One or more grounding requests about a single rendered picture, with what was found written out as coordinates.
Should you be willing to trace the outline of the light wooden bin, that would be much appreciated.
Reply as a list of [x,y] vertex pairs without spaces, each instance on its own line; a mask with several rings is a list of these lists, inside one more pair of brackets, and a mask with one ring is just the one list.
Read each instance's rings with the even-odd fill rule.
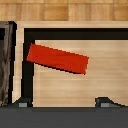
[[[89,58],[85,74],[27,61],[31,44]],[[92,107],[98,97],[128,106],[128,22],[19,21],[12,99],[35,107]]]

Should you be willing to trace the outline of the red cereal box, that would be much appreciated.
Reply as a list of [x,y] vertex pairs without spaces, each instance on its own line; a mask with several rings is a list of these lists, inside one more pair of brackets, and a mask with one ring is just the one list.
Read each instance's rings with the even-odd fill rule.
[[85,74],[89,58],[75,53],[31,44],[26,60],[69,72]]

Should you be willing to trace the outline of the dark wooden bin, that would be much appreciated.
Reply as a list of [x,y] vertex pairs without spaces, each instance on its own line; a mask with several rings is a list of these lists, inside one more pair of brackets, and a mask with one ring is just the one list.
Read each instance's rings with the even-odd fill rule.
[[0,107],[12,103],[17,24],[0,21]]

